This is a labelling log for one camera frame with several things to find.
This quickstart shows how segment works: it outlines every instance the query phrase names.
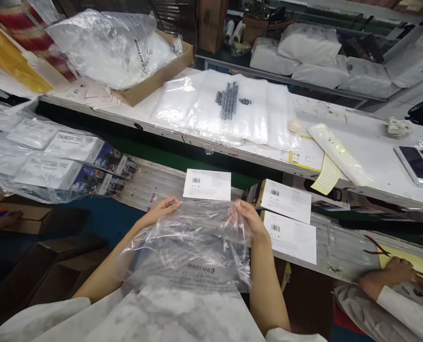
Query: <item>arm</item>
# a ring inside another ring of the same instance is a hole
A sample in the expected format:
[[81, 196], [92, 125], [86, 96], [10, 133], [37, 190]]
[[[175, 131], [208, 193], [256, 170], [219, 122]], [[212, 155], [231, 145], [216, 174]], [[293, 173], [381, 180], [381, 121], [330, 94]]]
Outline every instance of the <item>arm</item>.
[[410, 262], [393, 257], [383, 271], [369, 273], [358, 284], [363, 292], [423, 340], [423, 307], [392, 290], [396, 284], [414, 277]]
[[237, 201], [236, 207], [248, 223], [252, 234], [251, 314], [264, 336], [274, 328], [290, 331], [289, 316], [274, 266], [270, 234], [252, 205], [240, 200]]
[[147, 212], [139, 219], [129, 232], [124, 236], [109, 256], [90, 275], [85, 283], [78, 289], [72, 298], [87, 297], [91, 303], [95, 303], [106, 297], [120, 286], [122, 279], [129, 267], [135, 253], [126, 253], [122, 257], [120, 254], [130, 244], [142, 229], [152, 226], [156, 221], [168, 213], [178, 209], [180, 206], [176, 197], [170, 197], [161, 201], [157, 206]]

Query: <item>phone screen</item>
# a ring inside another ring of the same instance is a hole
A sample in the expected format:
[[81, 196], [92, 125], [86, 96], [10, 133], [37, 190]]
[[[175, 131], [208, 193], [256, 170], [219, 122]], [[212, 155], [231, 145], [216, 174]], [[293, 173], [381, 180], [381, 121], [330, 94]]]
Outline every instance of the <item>phone screen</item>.
[[418, 178], [423, 179], [423, 158], [420, 155], [419, 151], [414, 147], [400, 146], [399, 148], [401, 153], [411, 166], [412, 170], [414, 171], [415, 175]]

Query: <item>yellow bottle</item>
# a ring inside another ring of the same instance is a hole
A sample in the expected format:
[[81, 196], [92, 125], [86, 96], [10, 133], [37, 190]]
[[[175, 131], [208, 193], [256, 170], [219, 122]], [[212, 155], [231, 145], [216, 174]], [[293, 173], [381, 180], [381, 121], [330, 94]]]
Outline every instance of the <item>yellow bottle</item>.
[[52, 88], [21, 55], [20, 50], [0, 32], [0, 69], [24, 84], [33, 93], [47, 93]]

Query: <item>white sleeve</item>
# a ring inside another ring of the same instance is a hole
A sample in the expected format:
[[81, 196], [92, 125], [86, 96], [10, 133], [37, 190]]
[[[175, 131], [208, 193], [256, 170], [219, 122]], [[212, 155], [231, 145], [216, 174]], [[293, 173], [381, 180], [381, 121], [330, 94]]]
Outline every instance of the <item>white sleeve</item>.
[[423, 306], [384, 286], [377, 303], [423, 340]]
[[265, 336], [267, 342], [327, 342], [319, 334], [298, 335], [288, 332], [282, 328], [271, 329]]
[[81, 297], [30, 306], [0, 326], [0, 342], [30, 342], [90, 305], [88, 298]]

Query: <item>plastic film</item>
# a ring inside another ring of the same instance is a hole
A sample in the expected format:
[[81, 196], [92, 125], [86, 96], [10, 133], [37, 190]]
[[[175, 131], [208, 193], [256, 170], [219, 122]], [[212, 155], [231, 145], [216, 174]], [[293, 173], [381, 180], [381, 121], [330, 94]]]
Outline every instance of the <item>plastic film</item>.
[[249, 228], [232, 202], [190, 200], [136, 236], [119, 256], [121, 280], [208, 292], [250, 286]]

